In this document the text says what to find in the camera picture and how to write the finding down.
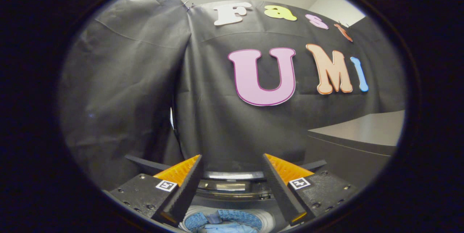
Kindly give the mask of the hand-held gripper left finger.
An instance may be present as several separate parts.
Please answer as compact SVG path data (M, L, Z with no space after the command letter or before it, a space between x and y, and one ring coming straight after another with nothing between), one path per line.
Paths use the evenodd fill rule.
M156 175L136 175L104 193L145 219L176 228L195 197L203 167L203 157L197 154Z

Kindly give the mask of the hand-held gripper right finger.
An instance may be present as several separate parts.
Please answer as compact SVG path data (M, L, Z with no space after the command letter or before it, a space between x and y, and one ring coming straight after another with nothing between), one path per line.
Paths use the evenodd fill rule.
M270 154L261 157L262 172L283 217L295 226L348 202L358 188L327 170L312 172Z

